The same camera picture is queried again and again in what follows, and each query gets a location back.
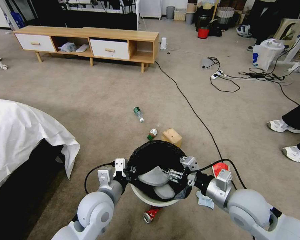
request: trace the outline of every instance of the extension cord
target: extension cord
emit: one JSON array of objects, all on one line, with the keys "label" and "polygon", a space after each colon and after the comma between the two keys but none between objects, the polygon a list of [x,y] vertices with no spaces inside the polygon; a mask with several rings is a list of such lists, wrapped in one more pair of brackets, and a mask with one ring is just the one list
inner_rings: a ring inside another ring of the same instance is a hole
[{"label": "extension cord", "polygon": [[217,77],[219,77],[221,74],[223,74],[223,71],[221,69],[219,69],[218,71],[216,71],[212,76],[211,79],[216,79]]}]

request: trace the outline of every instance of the crushed soda can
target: crushed soda can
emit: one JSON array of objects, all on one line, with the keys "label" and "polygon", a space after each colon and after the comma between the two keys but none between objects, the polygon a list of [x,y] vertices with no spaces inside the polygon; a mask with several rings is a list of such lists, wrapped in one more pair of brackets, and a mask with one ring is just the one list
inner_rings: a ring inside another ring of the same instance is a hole
[{"label": "crushed soda can", "polygon": [[159,210],[162,207],[155,207],[155,206],[151,206],[150,210],[146,211],[143,213],[143,220],[146,223],[151,223],[152,220],[154,219],[154,217],[156,216],[157,212],[159,212]]}]

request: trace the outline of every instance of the white drawer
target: white drawer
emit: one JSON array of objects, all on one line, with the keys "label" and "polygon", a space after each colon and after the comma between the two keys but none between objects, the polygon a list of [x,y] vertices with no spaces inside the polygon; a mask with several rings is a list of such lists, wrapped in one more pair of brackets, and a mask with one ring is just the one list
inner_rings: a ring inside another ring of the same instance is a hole
[{"label": "white drawer", "polygon": [[128,43],[90,39],[94,56],[129,59]]},{"label": "white drawer", "polygon": [[16,37],[25,50],[55,52],[49,36],[16,34]]}]

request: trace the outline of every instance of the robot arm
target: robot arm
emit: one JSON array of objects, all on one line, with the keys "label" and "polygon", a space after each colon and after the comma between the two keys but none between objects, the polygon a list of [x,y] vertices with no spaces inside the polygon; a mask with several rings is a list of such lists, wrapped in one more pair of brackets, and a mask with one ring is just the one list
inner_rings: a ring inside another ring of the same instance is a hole
[{"label": "robot arm", "polygon": [[[232,189],[231,172],[222,170],[217,178],[201,172],[194,157],[182,157],[180,162],[185,171],[173,169],[167,177],[178,182],[183,176],[188,185],[196,186],[208,196],[239,227],[248,231],[256,240],[300,240],[300,221],[284,215],[266,202],[264,197],[250,189]],[[76,216],[68,226],[61,228],[52,240],[95,240],[110,223],[114,206],[128,183],[129,172],[126,159],[116,159],[115,173],[112,168],[98,170],[100,187],[97,192],[87,194],[78,206]]]},{"label": "robot arm", "polygon": [[81,200],[76,216],[69,225],[61,228],[52,240],[95,240],[105,232],[112,219],[114,206],[128,183],[123,171],[126,162],[126,159],[116,159],[118,171],[115,172],[115,177],[112,167],[98,170],[98,191],[87,194]]},{"label": "robot arm", "polygon": [[[184,157],[181,163],[188,170],[197,170],[194,157]],[[201,172],[190,172],[188,185],[198,187],[239,227],[257,240],[300,240],[300,220],[284,215],[251,189],[232,189],[231,172],[222,169],[217,178]]]}]

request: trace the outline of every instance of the bed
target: bed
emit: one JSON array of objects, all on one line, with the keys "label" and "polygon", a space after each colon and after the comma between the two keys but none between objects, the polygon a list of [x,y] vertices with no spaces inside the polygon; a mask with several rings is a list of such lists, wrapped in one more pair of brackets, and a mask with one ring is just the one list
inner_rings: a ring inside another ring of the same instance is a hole
[{"label": "bed", "polygon": [[27,237],[65,174],[70,178],[79,148],[50,115],[0,99],[1,239]]}]

